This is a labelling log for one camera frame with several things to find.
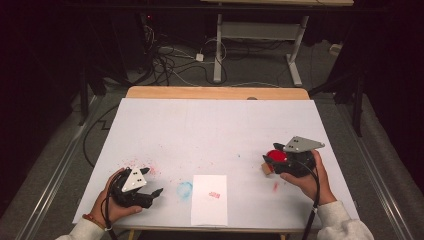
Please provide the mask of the person's left hand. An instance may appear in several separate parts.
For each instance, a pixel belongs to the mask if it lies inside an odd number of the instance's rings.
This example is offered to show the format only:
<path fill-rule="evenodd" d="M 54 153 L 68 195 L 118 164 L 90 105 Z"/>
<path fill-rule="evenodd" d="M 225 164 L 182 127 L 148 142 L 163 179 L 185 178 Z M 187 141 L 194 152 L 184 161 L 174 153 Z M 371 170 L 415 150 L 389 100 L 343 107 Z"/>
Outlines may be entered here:
<path fill-rule="evenodd" d="M 123 171 L 123 168 L 118 169 L 113 175 L 111 175 L 106 182 L 104 189 L 99 193 L 89 215 L 95 220 L 96 223 L 101 226 L 107 226 L 105 217 L 108 217 L 110 224 L 115 223 L 121 218 L 140 213 L 142 208 L 140 206 L 131 206 L 128 208 L 117 205 L 112 198 L 106 201 L 108 196 L 109 185 L 116 175 Z"/>

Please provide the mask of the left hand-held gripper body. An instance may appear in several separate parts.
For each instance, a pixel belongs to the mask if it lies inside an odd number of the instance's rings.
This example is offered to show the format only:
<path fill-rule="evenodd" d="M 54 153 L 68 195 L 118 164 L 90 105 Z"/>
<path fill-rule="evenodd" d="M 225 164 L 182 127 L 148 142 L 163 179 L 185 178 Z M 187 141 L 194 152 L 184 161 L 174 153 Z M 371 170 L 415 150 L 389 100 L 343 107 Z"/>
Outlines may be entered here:
<path fill-rule="evenodd" d="M 153 201 L 148 198 L 149 194 L 139 193 L 139 190 L 147 184 L 144 175 L 139 168 L 126 168 L 119 173 L 111 183 L 113 200 L 125 208 L 131 206 L 149 208 L 153 204 Z"/>

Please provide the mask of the white metal desk frame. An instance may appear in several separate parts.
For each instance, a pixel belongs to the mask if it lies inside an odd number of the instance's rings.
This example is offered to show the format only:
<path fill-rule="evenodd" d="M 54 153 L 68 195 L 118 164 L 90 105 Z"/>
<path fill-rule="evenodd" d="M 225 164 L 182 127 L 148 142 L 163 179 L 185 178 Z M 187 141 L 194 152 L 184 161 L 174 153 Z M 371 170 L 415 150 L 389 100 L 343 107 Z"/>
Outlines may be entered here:
<path fill-rule="evenodd" d="M 213 7 L 248 7 L 258 5 L 259 7 L 305 7 L 312 9 L 322 7 L 323 9 L 340 9 L 351 7 L 354 0 L 201 0 L 211 3 Z M 224 39 L 249 39 L 249 40 L 280 40 L 293 41 L 294 46 L 291 53 L 285 55 L 286 64 L 296 87 L 303 85 L 297 66 L 296 57 L 307 28 L 309 14 L 303 14 L 298 23 L 260 23 L 251 21 L 223 19 L 223 14 L 217 14 L 216 22 L 216 50 L 214 57 L 213 82 L 222 83 L 224 77 L 223 60 L 227 49 L 223 43 Z"/>

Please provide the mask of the black stand legs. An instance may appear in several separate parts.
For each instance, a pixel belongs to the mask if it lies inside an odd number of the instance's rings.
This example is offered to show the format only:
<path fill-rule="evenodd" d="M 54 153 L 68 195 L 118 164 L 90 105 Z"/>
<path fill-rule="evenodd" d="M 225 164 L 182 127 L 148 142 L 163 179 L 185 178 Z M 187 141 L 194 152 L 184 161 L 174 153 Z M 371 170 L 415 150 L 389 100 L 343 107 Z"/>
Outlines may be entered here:
<path fill-rule="evenodd" d="M 105 78 L 111 79 L 120 86 L 132 86 L 132 83 L 129 82 L 126 77 L 122 77 L 117 73 L 108 71 L 96 64 L 85 64 L 79 74 L 81 109 L 80 126 L 87 122 L 89 116 L 89 91 L 92 91 L 95 96 L 104 96 L 106 94 Z"/>
<path fill-rule="evenodd" d="M 342 73 L 339 77 L 336 77 L 333 80 L 328 80 L 326 83 L 308 91 L 309 96 L 314 96 L 321 92 L 332 92 L 334 94 L 333 99 L 336 104 L 346 104 L 351 102 L 353 104 L 352 127 L 358 137 L 362 136 L 361 115 L 364 77 L 364 71 L 360 67 L 354 66 L 345 73 Z"/>

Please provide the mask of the person's right hand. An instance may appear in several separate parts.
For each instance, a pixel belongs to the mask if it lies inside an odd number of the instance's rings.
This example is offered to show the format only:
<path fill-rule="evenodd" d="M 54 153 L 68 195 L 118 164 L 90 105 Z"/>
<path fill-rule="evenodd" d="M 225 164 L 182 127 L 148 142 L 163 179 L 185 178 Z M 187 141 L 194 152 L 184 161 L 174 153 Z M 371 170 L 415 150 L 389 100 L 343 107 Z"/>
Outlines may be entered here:
<path fill-rule="evenodd" d="M 289 173 L 281 173 L 280 177 L 285 181 L 299 187 L 302 192 L 311 200 L 315 200 L 316 196 L 319 196 L 319 206 L 335 202 L 336 197 L 330 188 L 327 171 L 323 165 L 320 153 L 317 150 L 312 150 L 312 154 L 316 162 L 314 173 L 319 179 L 320 187 L 317 187 L 315 178 L 312 175 L 296 178 Z"/>

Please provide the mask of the round red ink pad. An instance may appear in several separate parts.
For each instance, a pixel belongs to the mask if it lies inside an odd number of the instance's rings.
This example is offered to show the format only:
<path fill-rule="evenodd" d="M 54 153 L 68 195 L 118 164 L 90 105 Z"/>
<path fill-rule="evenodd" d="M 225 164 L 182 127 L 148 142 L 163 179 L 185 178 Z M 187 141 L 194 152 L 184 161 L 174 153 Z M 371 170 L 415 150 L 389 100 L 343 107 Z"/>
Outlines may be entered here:
<path fill-rule="evenodd" d="M 272 171 L 276 174 L 280 174 L 282 172 L 283 167 L 287 164 L 287 154 L 280 150 L 270 150 L 265 156 L 269 156 L 275 161 L 281 162 L 279 165 L 270 165 Z"/>

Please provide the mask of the grey metal floor rail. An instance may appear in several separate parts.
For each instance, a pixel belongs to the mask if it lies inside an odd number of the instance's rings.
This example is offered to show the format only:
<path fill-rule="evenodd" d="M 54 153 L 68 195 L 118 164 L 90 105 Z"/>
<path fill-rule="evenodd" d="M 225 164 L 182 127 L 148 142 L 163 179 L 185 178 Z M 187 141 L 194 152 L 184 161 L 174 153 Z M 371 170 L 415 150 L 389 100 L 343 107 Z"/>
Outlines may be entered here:
<path fill-rule="evenodd" d="M 50 138 L 29 171 L 8 209 L 20 220 L 20 229 L 13 240 L 35 239 L 102 100 L 102 96 L 89 100 L 86 117 L 82 116 L 82 111 L 73 112 Z"/>
<path fill-rule="evenodd" d="M 374 159 L 368 151 L 363 138 L 357 134 L 353 127 L 353 120 L 349 112 L 349 108 L 341 105 L 339 106 L 339 111 L 343 116 L 344 121 L 347 123 L 347 128 L 353 136 L 356 146 L 361 152 L 361 162 L 364 165 L 365 172 L 369 176 L 371 185 L 379 198 L 380 205 L 384 209 L 385 214 L 394 229 L 396 238 L 398 240 L 413 240 L 413 235 L 404 220 L 396 200 L 390 193 L 388 186 L 385 184 L 382 175 L 377 169 Z"/>

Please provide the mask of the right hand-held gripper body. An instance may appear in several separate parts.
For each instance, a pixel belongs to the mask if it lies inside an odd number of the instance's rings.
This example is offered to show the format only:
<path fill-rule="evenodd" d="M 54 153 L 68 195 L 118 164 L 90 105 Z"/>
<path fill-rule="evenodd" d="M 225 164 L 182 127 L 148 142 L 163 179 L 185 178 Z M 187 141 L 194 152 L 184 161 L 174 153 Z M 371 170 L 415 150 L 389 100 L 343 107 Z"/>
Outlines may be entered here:
<path fill-rule="evenodd" d="M 285 145 L 287 164 L 281 173 L 289 173 L 297 178 L 307 176 L 316 166 L 312 150 L 323 148 L 323 142 L 294 136 Z"/>

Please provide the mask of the wooden table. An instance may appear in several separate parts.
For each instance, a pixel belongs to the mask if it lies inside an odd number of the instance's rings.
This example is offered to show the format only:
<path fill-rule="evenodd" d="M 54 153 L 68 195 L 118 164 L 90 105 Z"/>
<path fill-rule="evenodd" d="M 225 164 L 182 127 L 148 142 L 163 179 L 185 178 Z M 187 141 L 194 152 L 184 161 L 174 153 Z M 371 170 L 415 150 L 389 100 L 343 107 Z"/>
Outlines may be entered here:
<path fill-rule="evenodd" d="M 249 87 L 165 87 L 134 86 L 127 94 L 130 99 L 207 99 L 207 100 L 309 100 L 302 88 Z"/>

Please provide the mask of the large white board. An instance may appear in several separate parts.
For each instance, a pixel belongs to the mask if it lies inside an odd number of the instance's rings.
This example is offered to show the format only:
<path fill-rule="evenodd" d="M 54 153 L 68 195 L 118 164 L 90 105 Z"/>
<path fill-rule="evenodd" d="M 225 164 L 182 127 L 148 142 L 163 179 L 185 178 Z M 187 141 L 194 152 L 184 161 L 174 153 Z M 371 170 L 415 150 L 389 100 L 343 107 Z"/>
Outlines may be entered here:
<path fill-rule="evenodd" d="M 352 218 L 355 204 L 311 100 L 122 99 L 76 211 L 89 212 L 109 176 L 121 167 L 150 168 L 143 192 L 153 205 L 119 221 L 141 229 L 192 229 L 200 175 L 227 178 L 226 231 L 299 232 L 312 202 L 280 177 L 265 175 L 263 156 L 294 136 L 323 143 L 331 189 Z"/>

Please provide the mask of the white paper sheet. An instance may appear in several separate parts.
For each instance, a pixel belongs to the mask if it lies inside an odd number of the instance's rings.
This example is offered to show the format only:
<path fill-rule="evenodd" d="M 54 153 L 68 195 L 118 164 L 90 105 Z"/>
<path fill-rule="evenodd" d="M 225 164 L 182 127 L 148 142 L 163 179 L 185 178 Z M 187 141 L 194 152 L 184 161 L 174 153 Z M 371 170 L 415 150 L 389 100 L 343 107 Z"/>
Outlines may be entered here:
<path fill-rule="evenodd" d="M 191 225 L 228 225 L 226 175 L 193 177 Z"/>

